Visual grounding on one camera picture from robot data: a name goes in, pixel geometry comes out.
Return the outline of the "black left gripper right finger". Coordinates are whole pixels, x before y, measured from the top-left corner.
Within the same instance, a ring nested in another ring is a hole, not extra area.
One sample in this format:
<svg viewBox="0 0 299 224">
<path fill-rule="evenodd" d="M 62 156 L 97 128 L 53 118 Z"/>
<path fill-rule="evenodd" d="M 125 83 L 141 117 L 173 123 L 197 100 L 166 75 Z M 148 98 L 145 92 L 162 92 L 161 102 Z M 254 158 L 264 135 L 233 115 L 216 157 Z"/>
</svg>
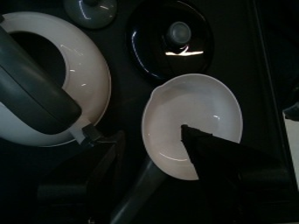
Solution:
<svg viewBox="0 0 299 224">
<path fill-rule="evenodd" d="M 299 195 L 281 159 L 188 125 L 181 126 L 181 143 L 213 224 L 299 222 Z"/>
</svg>

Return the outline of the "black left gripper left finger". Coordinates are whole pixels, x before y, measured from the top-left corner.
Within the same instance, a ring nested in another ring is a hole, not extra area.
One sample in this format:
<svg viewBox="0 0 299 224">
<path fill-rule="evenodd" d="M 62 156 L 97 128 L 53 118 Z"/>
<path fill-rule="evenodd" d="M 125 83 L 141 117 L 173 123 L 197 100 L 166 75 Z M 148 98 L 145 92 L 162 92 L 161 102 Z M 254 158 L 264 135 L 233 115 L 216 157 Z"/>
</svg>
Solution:
<svg viewBox="0 0 299 224">
<path fill-rule="evenodd" d="M 101 137 L 41 179 L 36 224 L 108 224 L 125 149 L 125 133 Z"/>
</svg>

